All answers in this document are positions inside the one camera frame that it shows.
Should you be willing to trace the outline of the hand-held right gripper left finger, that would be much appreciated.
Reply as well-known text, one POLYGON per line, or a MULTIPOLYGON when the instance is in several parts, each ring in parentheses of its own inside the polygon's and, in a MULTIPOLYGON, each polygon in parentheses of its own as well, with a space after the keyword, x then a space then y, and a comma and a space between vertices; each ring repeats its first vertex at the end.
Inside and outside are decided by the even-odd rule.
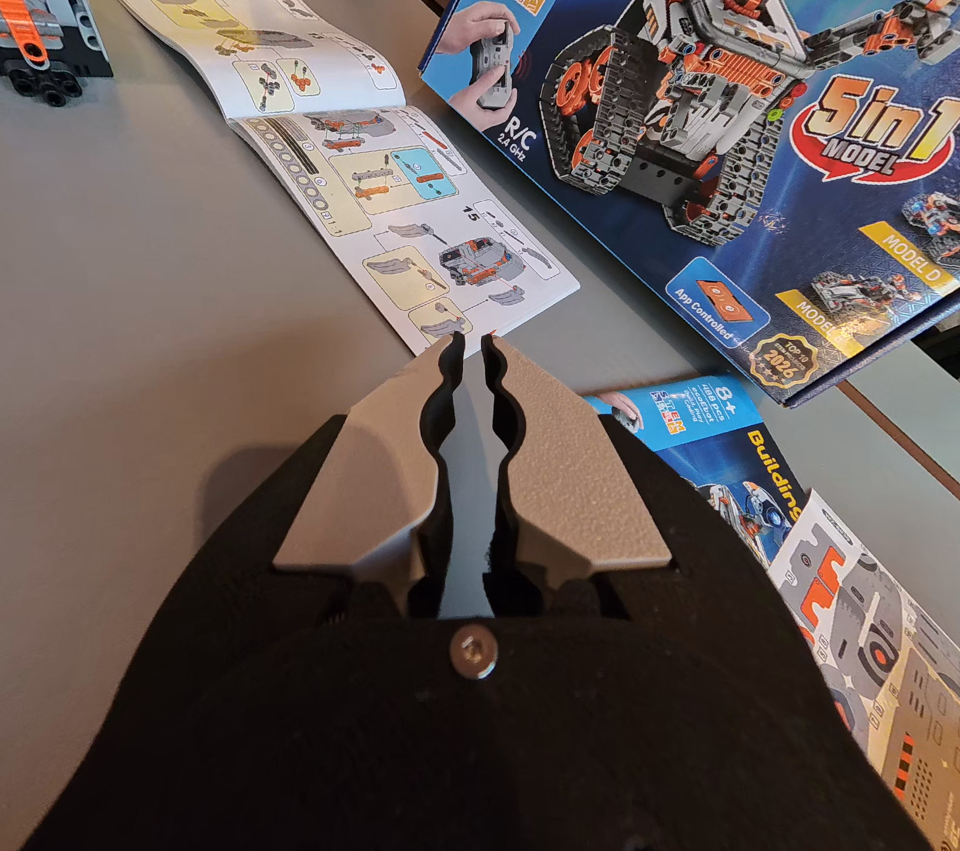
POLYGON ((463 360, 464 336, 447 334, 354 404, 275 569, 376 582, 402 613, 439 613, 453 537, 439 450, 455 424, 463 360))

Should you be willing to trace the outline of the grey desk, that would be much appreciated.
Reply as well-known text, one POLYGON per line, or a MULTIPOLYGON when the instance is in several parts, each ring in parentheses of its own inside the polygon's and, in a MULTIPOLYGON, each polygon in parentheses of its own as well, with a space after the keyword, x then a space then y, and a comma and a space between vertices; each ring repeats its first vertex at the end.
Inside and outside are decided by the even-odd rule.
MULTIPOLYGON (((421 0, 305 1, 389 59, 580 282, 511 344, 580 393, 726 369, 421 82, 421 0)), ((61 109, 2 82, 2 849, 74 773, 198 546, 411 358, 195 70, 117 0, 89 2, 112 80, 61 109)), ((904 343, 797 409, 746 387, 804 485, 958 643, 958 382, 904 343)), ((489 612, 492 402, 474 355, 443 446, 453 617, 489 612)))

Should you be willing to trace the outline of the open instruction booklet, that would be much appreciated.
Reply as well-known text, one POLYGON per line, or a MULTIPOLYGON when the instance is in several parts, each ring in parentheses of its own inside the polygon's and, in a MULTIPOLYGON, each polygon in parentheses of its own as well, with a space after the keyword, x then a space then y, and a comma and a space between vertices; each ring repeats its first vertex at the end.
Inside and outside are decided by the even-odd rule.
POLYGON ((579 289, 390 63, 302 0, 119 0, 186 57, 227 123, 415 354, 466 353, 579 289))

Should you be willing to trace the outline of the blue robot kit box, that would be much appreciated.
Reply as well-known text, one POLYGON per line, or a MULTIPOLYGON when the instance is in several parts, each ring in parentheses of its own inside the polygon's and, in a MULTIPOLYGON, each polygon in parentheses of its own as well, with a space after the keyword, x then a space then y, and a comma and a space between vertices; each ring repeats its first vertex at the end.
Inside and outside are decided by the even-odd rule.
POLYGON ((421 63, 775 401, 958 311, 958 0, 451 0, 421 63))

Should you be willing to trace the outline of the blue closed booklet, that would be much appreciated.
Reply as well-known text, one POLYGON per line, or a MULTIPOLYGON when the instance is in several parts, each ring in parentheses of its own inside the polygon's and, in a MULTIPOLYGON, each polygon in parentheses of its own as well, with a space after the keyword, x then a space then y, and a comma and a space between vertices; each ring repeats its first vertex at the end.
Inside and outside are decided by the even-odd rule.
POLYGON ((657 453, 767 568, 809 498, 744 387, 695 377, 585 398, 657 453))

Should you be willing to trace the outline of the sticker sheet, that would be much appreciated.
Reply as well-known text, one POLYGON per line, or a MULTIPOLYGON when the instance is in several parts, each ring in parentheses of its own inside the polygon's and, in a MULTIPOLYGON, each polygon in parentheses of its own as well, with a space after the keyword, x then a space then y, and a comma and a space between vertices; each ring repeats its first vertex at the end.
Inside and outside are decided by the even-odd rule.
POLYGON ((958 646, 816 492, 768 573, 872 767, 933 848, 958 849, 958 646))

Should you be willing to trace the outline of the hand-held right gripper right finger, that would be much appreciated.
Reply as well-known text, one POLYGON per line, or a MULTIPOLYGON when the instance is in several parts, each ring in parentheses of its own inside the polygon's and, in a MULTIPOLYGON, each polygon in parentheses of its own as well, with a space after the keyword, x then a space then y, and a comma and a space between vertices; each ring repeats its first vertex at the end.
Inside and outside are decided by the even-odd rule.
POLYGON ((670 551, 596 410, 504 339, 485 335, 497 485, 487 593, 554 593, 598 572, 669 565, 670 551))

